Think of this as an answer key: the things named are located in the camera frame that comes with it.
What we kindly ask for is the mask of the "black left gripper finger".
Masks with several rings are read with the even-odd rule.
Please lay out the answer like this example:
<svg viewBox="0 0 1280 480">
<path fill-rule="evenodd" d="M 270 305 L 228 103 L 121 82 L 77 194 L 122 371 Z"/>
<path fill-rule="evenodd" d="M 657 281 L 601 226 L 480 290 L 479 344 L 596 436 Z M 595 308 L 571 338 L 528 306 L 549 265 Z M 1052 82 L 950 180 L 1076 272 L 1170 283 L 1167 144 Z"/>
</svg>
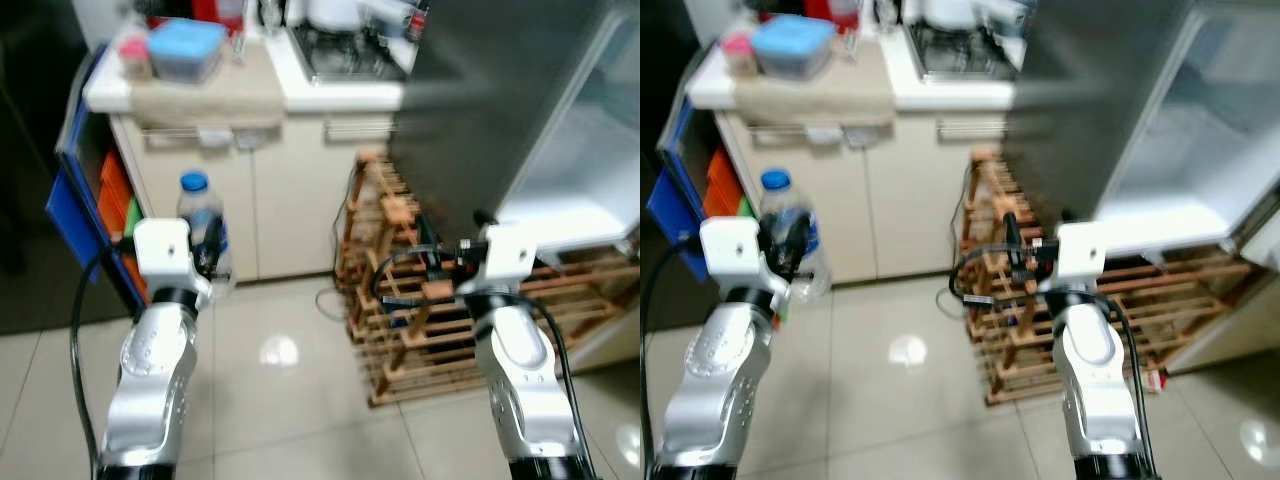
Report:
<svg viewBox="0 0 1280 480">
<path fill-rule="evenodd" d="M 786 273 L 799 273 L 803 260 L 809 252 L 813 228 L 810 211 L 788 211 L 788 227 L 785 237 Z"/>
<path fill-rule="evenodd" d="M 204 230 L 204 273 L 219 273 L 221 256 L 227 251 L 224 216 L 212 212 Z"/>
</svg>

